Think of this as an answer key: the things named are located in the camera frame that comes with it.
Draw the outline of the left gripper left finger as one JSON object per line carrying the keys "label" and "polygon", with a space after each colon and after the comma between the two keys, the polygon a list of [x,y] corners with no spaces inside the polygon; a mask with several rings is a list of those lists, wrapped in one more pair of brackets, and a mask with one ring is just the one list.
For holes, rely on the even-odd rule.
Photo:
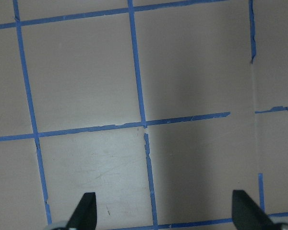
{"label": "left gripper left finger", "polygon": [[45,230],[95,230],[97,206],[95,192],[84,193],[68,220],[47,225]]}

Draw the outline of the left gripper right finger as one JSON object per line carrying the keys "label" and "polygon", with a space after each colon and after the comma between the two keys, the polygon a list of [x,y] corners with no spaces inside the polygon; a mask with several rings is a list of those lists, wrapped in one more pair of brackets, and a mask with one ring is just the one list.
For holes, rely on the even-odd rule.
{"label": "left gripper right finger", "polygon": [[231,218],[238,230],[288,230],[288,222],[272,220],[244,190],[233,190]]}

